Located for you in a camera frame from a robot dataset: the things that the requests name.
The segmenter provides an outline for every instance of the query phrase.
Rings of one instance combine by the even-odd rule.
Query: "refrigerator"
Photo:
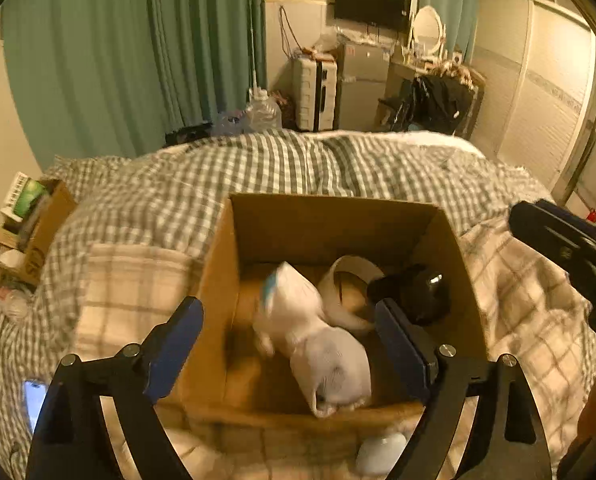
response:
[[[389,52],[381,46],[343,42],[338,48],[334,129],[375,129],[378,99],[384,97]]]

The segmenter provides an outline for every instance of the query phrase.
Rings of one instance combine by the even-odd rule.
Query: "white suitcase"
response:
[[[293,98],[296,124],[303,132],[321,132],[334,127],[337,64],[309,57],[293,60]]]

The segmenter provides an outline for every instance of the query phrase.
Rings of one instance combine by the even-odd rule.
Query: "metal screw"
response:
[[[65,357],[60,359],[60,364],[62,366],[71,366],[76,362],[76,354],[67,354]]]
[[[565,260],[570,260],[571,256],[573,255],[574,252],[571,250],[571,247],[560,248],[560,256],[562,256]]]
[[[123,348],[123,355],[125,357],[136,357],[140,353],[140,345],[137,343],[129,343]]]
[[[440,345],[440,353],[445,357],[453,357],[456,354],[456,349],[451,345]]]
[[[504,354],[502,356],[502,362],[511,368],[511,367],[514,367],[518,363],[518,360],[515,357],[513,357],[511,354]]]

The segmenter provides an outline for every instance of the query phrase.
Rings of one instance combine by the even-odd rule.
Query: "white sliding door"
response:
[[[482,9],[490,1],[500,7],[495,15]],[[493,152],[501,161],[526,167],[552,189],[571,155],[588,106],[595,38],[570,12],[539,0],[523,0],[523,16],[517,1],[481,0],[472,64],[486,77],[487,85],[482,120],[478,118],[472,142],[491,146],[485,155]],[[495,27],[514,31],[513,39],[498,36],[507,46],[492,46],[488,34],[480,37],[481,28],[488,31],[493,21]],[[504,52],[507,67],[501,66],[500,59],[494,60]],[[509,76],[511,67],[515,79]]]

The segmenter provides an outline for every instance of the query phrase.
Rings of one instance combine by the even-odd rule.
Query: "oval mirror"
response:
[[[431,6],[418,10],[413,23],[414,40],[423,46],[424,54],[438,52],[443,35],[443,22],[436,10]]]

